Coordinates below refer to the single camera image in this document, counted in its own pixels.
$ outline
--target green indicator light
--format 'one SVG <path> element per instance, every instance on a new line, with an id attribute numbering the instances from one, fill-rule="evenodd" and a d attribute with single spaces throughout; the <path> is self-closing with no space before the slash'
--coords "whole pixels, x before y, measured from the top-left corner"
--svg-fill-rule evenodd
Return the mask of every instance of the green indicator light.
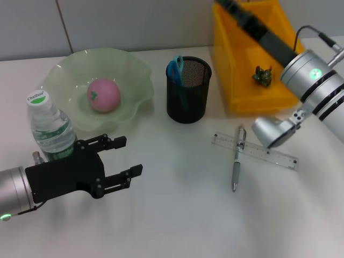
<path id="1" fill-rule="evenodd" d="M 310 72 L 310 79 L 317 80 L 323 75 L 322 71 L 318 68 L 314 68 Z"/>
<path id="2" fill-rule="evenodd" d="M 2 220 L 2 221 L 8 221 L 8 220 L 10 220 L 11 217 L 12 217 L 11 214 L 5 214 L 5 215 L 2 215 L 2 216 L 0 217 L 0 220 Z"/>

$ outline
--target pen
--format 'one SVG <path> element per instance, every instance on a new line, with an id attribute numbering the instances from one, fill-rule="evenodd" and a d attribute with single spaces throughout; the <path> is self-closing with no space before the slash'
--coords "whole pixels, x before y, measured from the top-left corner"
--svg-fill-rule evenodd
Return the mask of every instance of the pen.
<path id="1" fill-rule="evenodd" d="M 234 149 L 234 163 L 233 163 L 233 172 L 232 172 L 232 191 L 235 192 L 238 187 L 239 175 L 240 175 L 240 161 L 239 153 L 241 149 L 245 147 L 246 140 L 246 130 L 242 125 L 238 127 L 236 136 L 236 147 Z"/>

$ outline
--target white bottle cap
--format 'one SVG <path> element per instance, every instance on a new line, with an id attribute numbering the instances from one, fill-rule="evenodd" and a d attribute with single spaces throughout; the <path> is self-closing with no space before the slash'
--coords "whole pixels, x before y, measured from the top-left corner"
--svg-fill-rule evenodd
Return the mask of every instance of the white bottle cap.
<path id="1" fill-rule="evenodd" d="M 26 103 L 33 112 L 47 112 L 53 106 L 52 99 L 45 90 L 31 92 L 26 97 Z"/>

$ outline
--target table surface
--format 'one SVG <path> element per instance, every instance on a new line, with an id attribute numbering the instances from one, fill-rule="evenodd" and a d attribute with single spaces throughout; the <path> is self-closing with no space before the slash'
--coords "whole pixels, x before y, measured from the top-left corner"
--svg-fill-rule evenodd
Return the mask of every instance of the table surface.
<path id="1" fill-rule="evenodd" d="M 310 43 L 324 54 L 322 43 Z M 75 192 L 0 223 L 4 257 L 342 257 L 342 143 L 311 117 L 278 149 L 299 157 L 299 172 L 247 158 L 232 193 L 231 151 L 211 140 L 244 124 L 247 140 L 258 143 L 253 118 L 226 114 L 213 73 L 205 116 L 190 125 L 170 119 L 164 71 L 177 54 L 202 58 L 215 71 L 208 47 L 134 53 L 153 70 L 153 101 L 107 132 L 128 141 L 101 153 L 106 174 L 142 163 L 142 176 L 100 200 Z M 38 147 L 25 97 L 62 59 L 0 62 L 0 170 L 33 165 Z"/>

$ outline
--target pink ball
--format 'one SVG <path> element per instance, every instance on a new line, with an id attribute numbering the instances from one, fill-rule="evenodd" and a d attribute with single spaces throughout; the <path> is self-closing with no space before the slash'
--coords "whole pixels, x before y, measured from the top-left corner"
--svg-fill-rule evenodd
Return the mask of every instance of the pink ball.
<path id="1" fill-rule="evenodd" d="M 87 99 L 92 108 L 99 112 L 110 112 L 120 104 L 120 92 L 117 84 L 108 79 L 97 79 L 87 89 Z"/>

